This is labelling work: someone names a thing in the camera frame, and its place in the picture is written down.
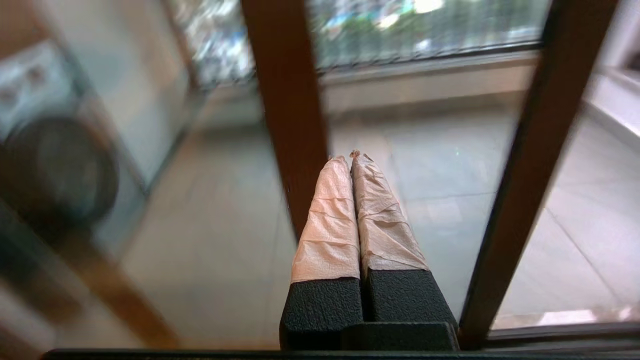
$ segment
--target foam padding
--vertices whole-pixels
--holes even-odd
[[[280,348],[340,350],[340,332],[361,322],[359,279],[294,282],[280,319]]]
[[[367,322],[342,332],[343,350],[456,351],[456,333],[448,322]]]
[[[367,321],[447,322],[458,329],[429,270],[368,269],[364,291]]]

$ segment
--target white floor tile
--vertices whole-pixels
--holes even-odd
[[[278,227],[288,214],[268,134],[194,134],[174,162],[123,269],[183,347],[260,348],[273,269],[284,261],[276,240],[295,244]]]
[[[371,124],[356,120],[334,126],[330,133],[331,149],[334,155],[343,155],[349,167],[352,162],[349,154],[353,149],[358,149],[372,158],[384,173],[391,190],[403,208],[403,194],[398,188],[396,166],[391,146],[385,135],[387,129],[388,124],[384,122]]]
[[[478,111],[425,119],[411,131],[389,134],[404,199],[495,192],[508,154],[509,132],[497,130],[502,124],[508,124],[504,114]]]
[[[407,203],[409,221],[453,315],[460,318],[493,194]]]
[[[278,214],[278,230],[276,231],[275,249],[272,259],[271,287],[267,299],[264,329],[262,332],[262,348],[280,349],[280,317],[284,308],[289,282],[291,280],[291,265],[296,253],[296,238],[289,219],[289,213],[284,202]]]
[[[640,181],[555,188],[547,207],[625,304],[640,302]]]
[[[640,180],[639,155],[591,119],[580,118],[566,144],[555,184]]]
[[[618,301],[578,248],[543,210],[500,315],[616,307]]]

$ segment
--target wooden door frame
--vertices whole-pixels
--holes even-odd
[[[264,119],[299,240],[327,162],[326,126],[303,0],[242,0]]]
[[[555,0],[460,319],[464,350],[483,346],[536,224],[617,0]]]

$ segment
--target white wall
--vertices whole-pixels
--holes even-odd
[[[640,0],[622,0],[607,33],[585,98],[632,133],[640,136],[640,82],[621,81],[620,71],[640,50]]]
[[[477,69],[446,74],[399,76],[357,83],[329,84],[324,106],[329,113],[395,106],[457,97],[501,94],[526,90],[532,65]]]
[[[188,76],[155,0],[41,0],[100,97],[145,186],[184,120]]]
[[[192,129],[218,129],[258,124],[262,121],[262,99],[255,83],[214,89],[192,99]]]

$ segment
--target washing machine door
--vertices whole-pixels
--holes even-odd
[[[116,162],[89,124],[73,117],[41,117],[14,129],[6,146],[72,224],[89,225],[113,207]]]

